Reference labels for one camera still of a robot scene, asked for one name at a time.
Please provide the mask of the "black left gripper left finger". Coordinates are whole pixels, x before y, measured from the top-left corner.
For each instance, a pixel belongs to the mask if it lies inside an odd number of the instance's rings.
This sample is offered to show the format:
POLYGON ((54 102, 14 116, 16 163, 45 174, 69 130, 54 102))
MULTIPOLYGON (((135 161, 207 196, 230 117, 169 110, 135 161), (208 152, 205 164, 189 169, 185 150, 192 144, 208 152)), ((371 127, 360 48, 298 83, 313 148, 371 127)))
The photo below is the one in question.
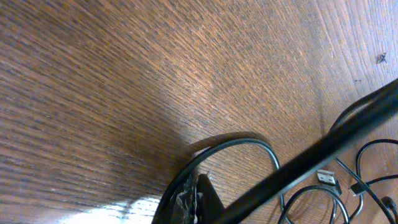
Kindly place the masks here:
POLYGON ((197 223, 197 180, 197 174, 189 174, 172 181, 174 193, 170 199, 170 224, 197 223))

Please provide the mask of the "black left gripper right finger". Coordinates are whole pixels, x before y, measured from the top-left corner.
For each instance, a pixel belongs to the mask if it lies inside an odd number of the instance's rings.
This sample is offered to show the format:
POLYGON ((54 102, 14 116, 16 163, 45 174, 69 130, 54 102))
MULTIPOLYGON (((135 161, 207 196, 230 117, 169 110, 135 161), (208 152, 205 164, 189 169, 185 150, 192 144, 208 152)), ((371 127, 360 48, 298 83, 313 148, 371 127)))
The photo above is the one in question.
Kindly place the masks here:
POLYGON ((206 174, 200 174, 197 182, 198 223, 211 223, 224 212, 224 206, 206 174))

